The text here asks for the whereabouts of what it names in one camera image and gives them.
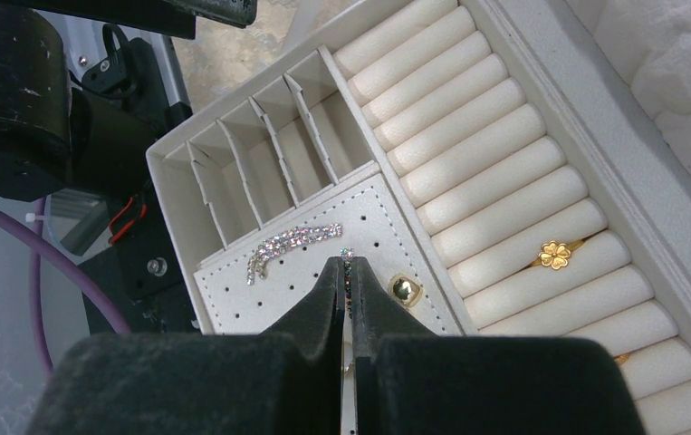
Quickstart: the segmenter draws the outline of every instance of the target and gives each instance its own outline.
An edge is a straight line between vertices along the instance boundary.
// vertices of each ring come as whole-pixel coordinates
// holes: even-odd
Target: floor
[[[281,54],[301,1],[317,0],[259,0],[257,18],[246,29],[199,18],[195,41],[174,40],[193,111],[231,92]],[[318,1],[311,32],[358,0]]]

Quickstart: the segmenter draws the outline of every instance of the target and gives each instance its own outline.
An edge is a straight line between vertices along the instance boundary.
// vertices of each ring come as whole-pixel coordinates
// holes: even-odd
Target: jewelry
[[[422,294],[422,287],[404,275],[394,276],[388,289],[406,307],[415,306]]]
[[[246,283],[248,285],[254,284],[254,274],[265,279],[267,277],[265,267],[268,261],[282,256],[296,247],[304,247],[311,243],[340,236],[342,236],[342,224],[332,224],[326,227],[294,227],[278,236],[263,240],[254,254],[249,257],[249,263],[246,265]]]
[[[623,353],[622,355],[615,357],[614,362],[617,363],[617,365],[622,365],[628,360],[628,358],[630,358],[630,353]]]
[[[353,304],[353,299],[350,292],[350,261],[353,257],[353,249],[344,247],[340,250],[340,258],[342,258],[342,263],[345,265],[345,306],[348,308],[348,317],[351,319],[353,318],[353,312],[350,309],[350,305]]]
[[[581,247],[584,243],[585,241],[582,239],[571,242],[569,245],[551,240],[551,243],[542,245],[542,251],[537,256],[537,259],[532,261],[529,266],[545,266],[553,270],[559,270],[569,264],[571,251]]]

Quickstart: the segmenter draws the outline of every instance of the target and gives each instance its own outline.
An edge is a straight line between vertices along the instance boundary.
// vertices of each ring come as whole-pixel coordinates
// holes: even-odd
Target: gold clover charm
[[[540,263],[545,267],[552,267],[553,270],[559,270],[569,264],[569,257],[571,257],[571,251],[566,244],[552,240],[551,243],[542,245]]]

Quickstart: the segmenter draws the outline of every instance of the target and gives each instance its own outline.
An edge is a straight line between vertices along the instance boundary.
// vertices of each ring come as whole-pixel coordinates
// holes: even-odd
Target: rhinestone brooch
[[[294,227],[278,236],[263,240],[246,265],[246,283],[254,284],[254,276],[267,277],[265,267],[274,258],[282,256],[296,247],[304,247],[333,237],[342,236],[342,224],[326,227]]]

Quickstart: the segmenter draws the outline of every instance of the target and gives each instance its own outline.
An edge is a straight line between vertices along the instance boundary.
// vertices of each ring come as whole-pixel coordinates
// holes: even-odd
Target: gold stud earring
[[[414,306],[422,294],[422,287],[405,275],[394,276],[388,289],[406,307]]]

